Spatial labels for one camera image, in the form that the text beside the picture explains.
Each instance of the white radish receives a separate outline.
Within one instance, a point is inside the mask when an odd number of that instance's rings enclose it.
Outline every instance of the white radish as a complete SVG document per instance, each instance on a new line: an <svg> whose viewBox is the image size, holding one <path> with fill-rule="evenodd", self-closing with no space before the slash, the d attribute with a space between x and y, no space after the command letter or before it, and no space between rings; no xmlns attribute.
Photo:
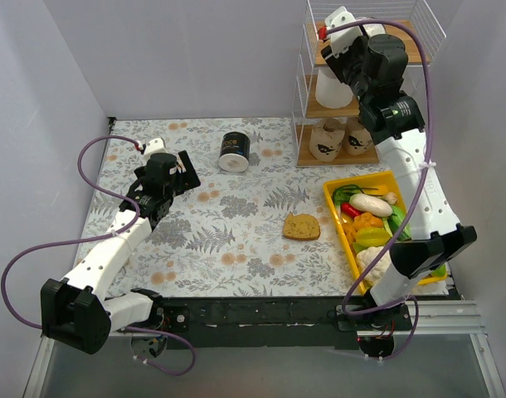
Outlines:
<svg viewBox="0 0 506 398"><path fill-rule="evenodd" d="M377 217L389 217L392 213L392 207L382 199L370 197L365 193L357 193L349 199L349 204L359 211L368 211Z"/></svg>

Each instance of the red connector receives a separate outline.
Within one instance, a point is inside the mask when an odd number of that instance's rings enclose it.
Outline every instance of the red connector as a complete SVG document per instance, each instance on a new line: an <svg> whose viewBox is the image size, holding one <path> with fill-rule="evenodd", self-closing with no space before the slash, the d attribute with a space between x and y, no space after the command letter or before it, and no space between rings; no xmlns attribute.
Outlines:
<svg viewBox="0 0 506 398"><path fill-rule="evenodd" d="M327 40L327 27L320 27L318 29L318 37L319 37L319 40Z"/></svg>

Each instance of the cauliflower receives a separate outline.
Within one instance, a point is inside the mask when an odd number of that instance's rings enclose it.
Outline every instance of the cauliflower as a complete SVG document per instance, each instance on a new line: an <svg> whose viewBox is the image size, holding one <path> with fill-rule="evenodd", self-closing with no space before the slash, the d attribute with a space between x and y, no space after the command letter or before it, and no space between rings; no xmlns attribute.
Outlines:
<svg viewBox="0 0 506 398"><path fill-rule="evenodd" d="M358 264L358 268L360 269L360 272L363 272L368 265L371 264L371 261L375 257L377 257L380 250L382 250L383 246L378 247L369 247L365 250L362 250L360 253L356 255L356 262ZM374 285L380 280L380 278L384 275L386 272L387 267L389 267L389 264L392 263L392 259L389 256L389 251L378 261L377 265L373 267L371 272L367 274L366 281Z"/></svg>

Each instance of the gray floor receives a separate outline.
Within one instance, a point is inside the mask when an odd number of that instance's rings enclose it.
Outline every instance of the gray floor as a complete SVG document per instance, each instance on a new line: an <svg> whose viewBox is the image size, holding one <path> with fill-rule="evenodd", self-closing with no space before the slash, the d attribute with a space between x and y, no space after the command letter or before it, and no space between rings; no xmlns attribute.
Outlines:
<svg viewBox="0 0 506 398"><path fill-rule="evenodd" d="M127 337L111 337L94 356L56 343L41 396L488 396L468 335L415 336L402 355L383 364L327 350L204 348L197 350L190 373L173 377L134 362ZM190 353L161 357L160 362L179 369L188 364Z"/></svg>

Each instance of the garlic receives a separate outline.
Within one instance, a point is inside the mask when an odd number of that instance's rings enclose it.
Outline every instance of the garlic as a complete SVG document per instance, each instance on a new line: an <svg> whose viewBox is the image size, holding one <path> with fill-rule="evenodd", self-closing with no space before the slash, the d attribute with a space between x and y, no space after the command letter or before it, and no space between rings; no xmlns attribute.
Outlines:
<svg viewBox="0 0 506 398"><path fill-rule="evenodd" d="M396 203L399 201L399 198L393 192L388 192L386 195L382 197L382 199L383 201L386 201L390 205L396 205Z"/></svg>

